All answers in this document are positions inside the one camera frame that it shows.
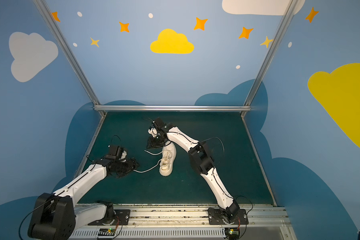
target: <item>blue wall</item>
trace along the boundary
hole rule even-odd
[[[205,94],[228,94],[256,77],[268,50],[261,43],[266,36],[273,38],[281,20],[278,15],[230,14],[221,0],[47,3],[52,12],[58,12],[58,25],[102,104],[129,100],[146,105],[194,105]],[[204,31],[194,30],[196,18],[208,19]],[[129,23],[129,32],[121,32],[119,22]],[[239,39],[243,27],[253,28],[248,39]],[[189,54],[151,51],[151,43],[167,28],[183,33],[194,50]],[[99,47],[91,45],[91,38],[99,40]]]
[[[17,239],[17,227],[33,209],[35,196],[72,179],[100,118],[58,46],[50,64],[29,81],[18,81],[9,48],[14,32],[37,33],[57,45],[31,0],[0,1],[1,226],[14,217],[1,228],[1,239]],[[31,53],[42,58],[46,49]]]
[[[319,13],[310,23],[312,7]],[[360,148],[307,85],[314,73],[350,63],[360,63],[360,1],[306,0],[245,117],[299,240],[356,239],[360,228]]]

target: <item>cloud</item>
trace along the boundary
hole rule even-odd
[[[151,43],[151,51],[154,53],[191,53],[195,47],[188,42],[187,37],[182,33],[177,33],[172,29],[164,29],[157,38]]]
[[[228,94],[208,93],[199,97],[195,105],[197,106],[242,106],[244,105],[247,94],[249,93],[254,79],[240,83]]]
[[[305,0],[298,0],[293,14],[300,11]],[[284,15],[289,0],[223,0],[223,10],[230,14]]]
[[[14,58],[11,71],[19,82],[26,82],[48,66],[58,56],[58,47],[37,33],[14,32],[10,36],[10,51]]]
[[[360,63],[343,65],[332,73],[317,72],[309,78],[308,88],[342,131],[360,147]]]

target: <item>yellow cloud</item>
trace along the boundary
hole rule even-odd
[[[317,72],[308,80],[316,100],[360,147],[360,63],[341,66],[331,74]]]
[[[158,35],[157,41],[151,43],[154,53],[191,53],[195,47],[188,42],[187,37],[172,29],[164,29]]]

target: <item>robotic arm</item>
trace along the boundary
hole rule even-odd
[[[148,132],[151,136],[148,139],[147,149],[163,147],[167,141],[172,141],[188,152],[192,169],[206,180],[215,195],[223,220],[227,224],[234,222],[240,207],[220,180],[206,142],[188,137],[178,127],[172,123],[166,124],[160,118],[152,122]]]
[[[127,157],[126,149],[110,145],[109,153],[77,178],[52,194],[44,193],[37,198],[28,236],[41,240],[66,240],[74,230],[93,221],[103,219],[108,225],[112,224],[115,213],[111,202],[98,201],[82,208],[74,206],[107,175],[114,172],[120,178],[138,166],[134,158]]]

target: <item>shoelace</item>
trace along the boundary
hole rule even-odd
[[[163,158],[160,161],[160,168],[162,170],[168,170],[169,169],[169,161],[172,157],[172,153],[169,150],[163,150]]]

